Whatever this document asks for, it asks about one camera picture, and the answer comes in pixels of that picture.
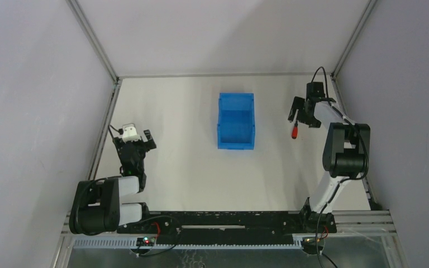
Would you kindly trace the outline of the red-handled screwdriver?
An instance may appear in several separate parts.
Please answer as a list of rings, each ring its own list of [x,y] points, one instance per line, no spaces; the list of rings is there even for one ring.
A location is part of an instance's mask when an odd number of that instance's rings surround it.
[[[297,139],[297,137],[298,137],[298,121],[297,120],[295,120],[294,127],[292,129],[291,137],[292,137],[292,139]]]

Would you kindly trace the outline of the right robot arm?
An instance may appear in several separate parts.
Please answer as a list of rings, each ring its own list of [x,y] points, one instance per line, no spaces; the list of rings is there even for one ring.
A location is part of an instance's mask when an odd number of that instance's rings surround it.
[[[369,170],[370,127],[353,122],[334,105],[333,99],[322,97],[295,97],[288,121],[327,129],[322,154],[325,173],[300,215],[305,225],[328,223],[333,204],[344,187],[363,179]]]

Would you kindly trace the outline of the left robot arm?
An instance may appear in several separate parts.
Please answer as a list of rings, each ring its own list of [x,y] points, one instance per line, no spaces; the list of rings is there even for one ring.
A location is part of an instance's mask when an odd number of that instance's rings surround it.
[[[142,204],[124,205],[120,198],[143,192],[146,186],[145,157],[156,149],[150,130],[139,135],[135,126],[125,125],[119,135],[110,133],[120,161],[120,173],[97,180],[80,181],[69,216],[71,233],[95,236],[142,218]]]

